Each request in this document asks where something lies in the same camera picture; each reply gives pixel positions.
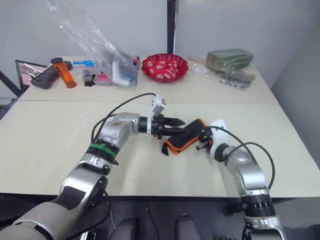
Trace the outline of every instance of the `white wall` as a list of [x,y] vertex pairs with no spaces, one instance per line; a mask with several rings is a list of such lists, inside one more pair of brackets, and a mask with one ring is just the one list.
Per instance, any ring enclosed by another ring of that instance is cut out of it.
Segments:
[[320,168],[319,67],[320,18],[272,87],[273,94]]
[[319,0],[179,0],[176,53],[249,50],[271,87],[318,16]]
[[[73,0],[129,54],[167,51],[166,0]],[[52,20],[44,0],[0,0],[0,70],[19,86],[15,60],[48,65],[85,53]],[[14,94],[0,82],[0,104]]]

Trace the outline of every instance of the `red decorative bowl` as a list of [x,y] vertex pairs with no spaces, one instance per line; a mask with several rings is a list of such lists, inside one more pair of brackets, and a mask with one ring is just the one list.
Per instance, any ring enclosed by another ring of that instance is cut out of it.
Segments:
[[149,56],[142,62],[141,68],[148,77],[161,83],[171,83],[178,80],[185,75],[188,69],[187,61],[172,53]]

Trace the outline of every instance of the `white mounting bracket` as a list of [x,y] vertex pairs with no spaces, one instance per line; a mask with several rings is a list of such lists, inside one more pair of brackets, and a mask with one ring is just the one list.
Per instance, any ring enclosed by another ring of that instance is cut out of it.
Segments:
[[154,116],[158,117],[163,109],[166,107],[166,100],[162,98],[160,94],[156,94],[152,100],[152,104],[149,108],[147,122],[146,122],[146,134],[151,135],[151,124]]
[[[212,123],[210,123],[209,126],[216,126],[216,127],[220,127],[220,128],[224,128],[225,130],[227,129],[226,123],[223,119],[214,121]],[[211,128],[211,132],[213,135],[213,145],[210,149],[210,155],[215,158],[215,152],[217,147],[219,147],[221,144],[228,144],[229,143],[229,134],[221,131],[219,129],[215,129],[215,128]]]

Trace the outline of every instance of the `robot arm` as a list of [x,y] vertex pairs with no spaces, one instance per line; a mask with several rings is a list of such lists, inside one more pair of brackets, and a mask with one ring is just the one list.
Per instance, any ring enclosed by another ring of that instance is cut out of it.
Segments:
[[162,136],[180,134],[185,123],[161,115],[165,101],[159,95],[152,101],[148,117],[136,113],[118,113],[107,121],[97,140],[64,179],[60,195],[44,202],[0,231],[1,240],[65,240],[84,209],[97,205],[106,189],[118,152],[130,135],[148,133]]
[[[227,129],[223,120],[213,122],[211,126]],[[206,144],[211,136],[214,138],[214,145]],[[223,162],[233,175],[241,201],[245,204],[244,221],[251,230],[245,239],[286,240],[285,231],[272,204],[265,175],[249,153],[241,149],[233,151],[235,147],[228,144],[229,135],[221,130],[202,130],[199,137],[210,155],[218,162]]]

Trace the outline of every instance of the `plastic packaging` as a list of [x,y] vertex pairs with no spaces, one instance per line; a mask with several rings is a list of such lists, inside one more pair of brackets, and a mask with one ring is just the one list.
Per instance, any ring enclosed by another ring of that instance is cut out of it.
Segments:
[[136,84],[138,71],[131,57],[108,41],[88,13],[69,0],[47,0],[46,5],[53,20],[85,51],[99,71],[116,79],[119,85]]
[[253,57],[251,52],[241,48],[210,51],[205,64],[216,72],[226,72],[230,69],[242,69],[248,66]]
[[210,70],[210,68],[205,66],[203,63],[194,61],[190,61],[189,66],[191,66],[191,71],[194,73],[200,74],[218,83],[229,85],[238,89],[248,88],[256,77],[250,72],[235,69],[229,69],[226,72],[215,72]]

